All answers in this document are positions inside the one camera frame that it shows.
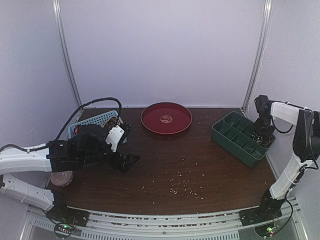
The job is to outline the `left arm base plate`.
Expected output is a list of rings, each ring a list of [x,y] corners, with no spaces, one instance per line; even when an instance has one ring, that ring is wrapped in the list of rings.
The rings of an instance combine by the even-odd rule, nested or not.
[[[67,206],[64,199],[55,199],[53,207],[45,212],[45,216],[53,223],[53,233],[59,239],[69,238],[77,227],[86,227],[90,213],[86,210]]]

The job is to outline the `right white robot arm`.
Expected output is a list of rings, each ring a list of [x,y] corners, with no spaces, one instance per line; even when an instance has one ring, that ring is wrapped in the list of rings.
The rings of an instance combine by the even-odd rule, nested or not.
[[[276,128],[274,119],[280,119],[295,128],[292,155],[280,177],[269,188],[274,200],[283,200],[286,194],[298,184],[305,170],[319,168],[317,160],[320,157],[320,113],[307,107],[289,102],[270,100],[266,95],[259,95],[254,100],[258,118],[254,122],[254,130],[261,136],[270,137]]]

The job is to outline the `black white floral tie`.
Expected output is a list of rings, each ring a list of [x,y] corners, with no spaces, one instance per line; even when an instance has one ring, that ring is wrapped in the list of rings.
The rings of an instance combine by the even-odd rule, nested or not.
[[[255,141],[256,143],[260,144],[260,145],[263,145],[264,144],[264,136],[263,135],[260,135],[256,132],[252,133],[252,135],[250,136],[250,138]]]

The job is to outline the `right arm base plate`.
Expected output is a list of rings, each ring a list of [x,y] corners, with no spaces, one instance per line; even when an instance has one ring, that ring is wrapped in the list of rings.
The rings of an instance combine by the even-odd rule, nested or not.
[[[285,199],[274,199],[271,194],[266,191],[262,196],[259,206],[238,212],[242,226],[271,221],[282,216],[281,207]]]

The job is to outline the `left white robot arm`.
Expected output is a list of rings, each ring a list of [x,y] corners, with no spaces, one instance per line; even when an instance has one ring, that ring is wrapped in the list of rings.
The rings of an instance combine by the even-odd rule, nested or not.
[[[111,129],[96,124],[78,125],[75,136],[68,140],[53,140],[28,148],[7,144],[0,149],[0,175],[3,177],[0,191],[12,198],[27,202],[47,213],[52,212],[61,222],[72,218],[64,196],[58,192],[37,189],[22,181],[13,181],[9,187],[9,175],[20,172],[80,171],[86,167],[110,165],[114,170],[126,173],[140,160],[140,156],[123,155],[117,148],[130,132],[129,125],[116,125]]]

